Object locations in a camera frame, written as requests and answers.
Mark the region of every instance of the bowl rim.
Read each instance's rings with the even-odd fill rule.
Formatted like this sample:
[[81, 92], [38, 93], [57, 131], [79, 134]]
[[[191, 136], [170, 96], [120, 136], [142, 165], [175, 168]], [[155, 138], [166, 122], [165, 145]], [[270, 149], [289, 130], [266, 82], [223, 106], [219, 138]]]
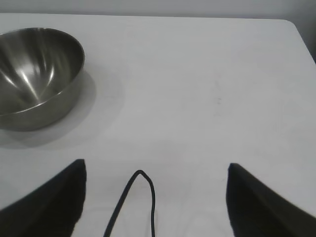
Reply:
[[16, 114], [19, 114], [19, 113], [23, 113], [23, 112], [26, 112], [26, 111], [30, 111], [32, 109], [35, 109], [36, 107], [39, 107], [45, 103], [47, 103], [48, 101], [52, 100], [54, 97], [57, 97], [59, 96], [61, 93], [63, 93], [71, 84], [74, 83], [74, 80], [76, 80], [76, 78], [78, 77], [79, 73], [82, 71], [83, 69], [83, 66], [84, 66], [84, 63], [85, 63], [85, 53], [84, 53], [84, 49], [83, 49], [83, 46], [82, 44], [79, 42], [79, 40], [77, 40], [75, 37], [73, 37], [72, 35], [64, 32], [64, 31], [61, 31], [61, 30], [58, 30], [58, 29], [54, 29], [54, 28], [50, 28], [50, 27], [28, 27], [28, 28], [21, 28], [21, 29], [16, 29], [16, 30], [12, 30], [12, 31], [8, 31], [8, 32], [4, 32], [4, 33], [0, 33], [0, 36], [3, 36], [3, 35], [7, 35], [7, 34], [10, 34], [10, 33], [14, 33], [14, 32], [18, 32], [18, 31], [26, 31], [26, 30], [49, 30], [49, 31], [53, 31], [53, 32], [57, 32], [59, 34], [63, 34], [63, 35], [66, 35], [68, 37], [70, 37], [71, 39], [73, 39], [79, 46], [80, 50], [81, 50], [81, 53], [82, 53], [82, 62], [81, 62], [81, 66], [80, 68], [78, 69], [78, 71], [75, 73], [75, 75], [73, 76], [71, 82], [69, 84], [67, 84], [61, 91], [59, 91], [57, 94], [54, 94], [53, 96], [49, 97], [48, 99], [46, 99], [45, 101], [37, 104], [37, 105], [34, 105], [34, 106], [31, 106], [27, 109], [24, 109], [24, 110], [20, 110], [20, 111], [16, 111], [16, 112], [11, 112], [11, 113], [6, 113], [6, 114], [1, 114], [0, 113], [0, 118], [1, 117], [5, 117], [5, 116], [9, 116], [9, 115], [16, 115]]

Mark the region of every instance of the metal bowl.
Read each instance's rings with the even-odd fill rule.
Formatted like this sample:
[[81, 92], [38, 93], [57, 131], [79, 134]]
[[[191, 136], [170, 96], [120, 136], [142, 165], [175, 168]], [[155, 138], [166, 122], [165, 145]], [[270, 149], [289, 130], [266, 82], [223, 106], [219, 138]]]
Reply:
[[0, 128], [34, 130], [64, 116], [78, 99], [83, 64], [82, 46], [65, 32], [0, 35]]

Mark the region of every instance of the black wire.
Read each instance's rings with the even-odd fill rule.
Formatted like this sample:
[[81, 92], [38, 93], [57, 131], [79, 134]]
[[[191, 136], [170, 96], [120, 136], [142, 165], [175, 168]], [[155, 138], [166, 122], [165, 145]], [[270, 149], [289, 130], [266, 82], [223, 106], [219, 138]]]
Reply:
[[103, 237], [110, 237], [113, 226], [115, 224], [115, 221], [117, 220], [117, 217], [119, 215], [119, 211], [121, 210], [121, 208], [124, 204], [124, 201], [127, 197], [127, 194], [129, 192], [132, 184], [134, 183], [136, 177], [140, 174], [147, 180], [147, 182], [149, 183], [151, 192], [152, 192], [151, 228], [152, 228], [152, 237], [155, 237], [155, 203], [156, 203], [155, 189], [154, 189], [154, 184], [153, 184], [152, 180], [148, 177], [148, 175], [143, 170], [137, 170], [132, 175], [132, 177], [129, 179], [129, 181], [127, 182], [127, 185], [125, 186], [124, 191], [118, 200], [117, 206], [115, 207], [113, 214], [109, 220], [108, 226], [105, 229]]

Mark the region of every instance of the gray wall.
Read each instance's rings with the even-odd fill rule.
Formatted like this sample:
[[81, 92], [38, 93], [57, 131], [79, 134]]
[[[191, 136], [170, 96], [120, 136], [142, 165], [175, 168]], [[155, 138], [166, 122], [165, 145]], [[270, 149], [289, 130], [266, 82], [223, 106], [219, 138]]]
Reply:
[[316, 58], [316, 0], [0, 0], [0, 11], [287, 19]]

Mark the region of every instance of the white tabletop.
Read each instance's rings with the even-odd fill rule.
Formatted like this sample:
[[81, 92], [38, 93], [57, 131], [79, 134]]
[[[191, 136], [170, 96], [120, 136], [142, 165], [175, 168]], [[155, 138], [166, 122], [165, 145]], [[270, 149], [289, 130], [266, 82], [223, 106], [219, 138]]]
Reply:
[[[82, 44], [84, 88], [60, 122], [0, 131], [0, 207], [77, 158], [87, 165], [73, 237], [103, 236], [137, 169], [157, 193], [157, 236], [232, 237], [227, 168], [238, 162], [316, 215], [316, 67], [284, 20], [0, 14], [0, 32], [65, 31]], [[139, 179], [114, 237], [150, 235]]]

